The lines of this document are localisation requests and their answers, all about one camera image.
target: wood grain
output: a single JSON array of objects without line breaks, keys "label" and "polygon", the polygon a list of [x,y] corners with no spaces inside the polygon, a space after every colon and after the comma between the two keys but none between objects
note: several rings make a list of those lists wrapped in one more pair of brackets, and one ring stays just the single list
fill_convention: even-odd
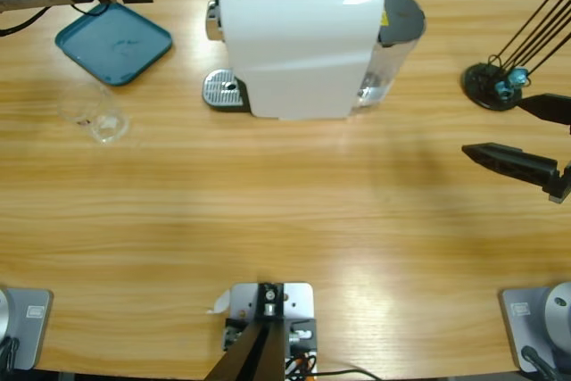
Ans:
[{"label": "wood grain", "polygon": [[[339,121],[209,110],[227,66],[203,30],[207,0],[134,9],[174,48],[113,88],[132,128],[102,146],[58,118],[93,80],[54,45],[77,18],[51,10],[0,42],[0,280],[54,292],[39,367],[204,377],[221,355],[232,284],[308,281],[321,368],[380,377],[514,369],[500,290],[571,278],[569,202],[461,151],[495,141],[566,162],[565,128],[485,111],[459,75],[497,52],[541,0],[418,0],[428,30],[386,101]],[[31,12],[3,14],[3,27]],[[571,49],[527,95],[571,95]]]}]

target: black stand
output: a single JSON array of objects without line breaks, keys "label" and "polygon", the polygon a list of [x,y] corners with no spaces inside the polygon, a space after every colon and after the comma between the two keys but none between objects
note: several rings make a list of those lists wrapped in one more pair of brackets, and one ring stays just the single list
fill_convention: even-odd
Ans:
[{"label": "black stand", "polygon": [[499,95],[494,85],[504,80],[506,71],[494,64],[478,63],[464,71],[460,84],[464,94],[474,103],[492,111],[507,111],[517,106],[521,100],[521,89],[513,94]]}]

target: white coffee machine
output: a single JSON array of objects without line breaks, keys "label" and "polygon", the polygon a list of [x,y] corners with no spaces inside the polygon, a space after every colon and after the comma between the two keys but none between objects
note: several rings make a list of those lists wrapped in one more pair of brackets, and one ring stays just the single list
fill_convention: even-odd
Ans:
[{"label": "white coffee machine", "polygon": [[206,27],[231,70],[204,82],[219,110],[282,120],[348,116],[378,44],[385,0],[214,0]]}]

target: metal plate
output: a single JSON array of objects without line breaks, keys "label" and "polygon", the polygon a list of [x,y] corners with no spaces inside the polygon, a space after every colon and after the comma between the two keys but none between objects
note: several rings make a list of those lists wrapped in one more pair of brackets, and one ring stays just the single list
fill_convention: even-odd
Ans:
[{"label": "metal plate", "polygon": [[[313,287],[309,283],[284,283],[285,319],[314,319]],[[252,321],[258,297],[258,283],[240,283],[230,290],[231,319]]]},{"label": "metal plate", "polygon": [[20,340],[16,369],[36,366],[44,340],[52,294],[42,289],[6,289],[12,303],[7,334]]},{"label": "metal plate", "polygon": [[244,108],[238,81],[231,70],[215,70],[206,77],[203,99],[214,109]]}]

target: glass cup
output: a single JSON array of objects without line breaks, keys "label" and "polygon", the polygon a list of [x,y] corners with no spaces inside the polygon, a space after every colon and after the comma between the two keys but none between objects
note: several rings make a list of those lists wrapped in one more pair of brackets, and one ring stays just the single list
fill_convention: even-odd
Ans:
[{"label": "glass cup", "polygon": [[64,91],[58,99],[58,112],[101,143],[113,142],[128,130],[128,120],[112,94],[96,83],[77,84]]}]

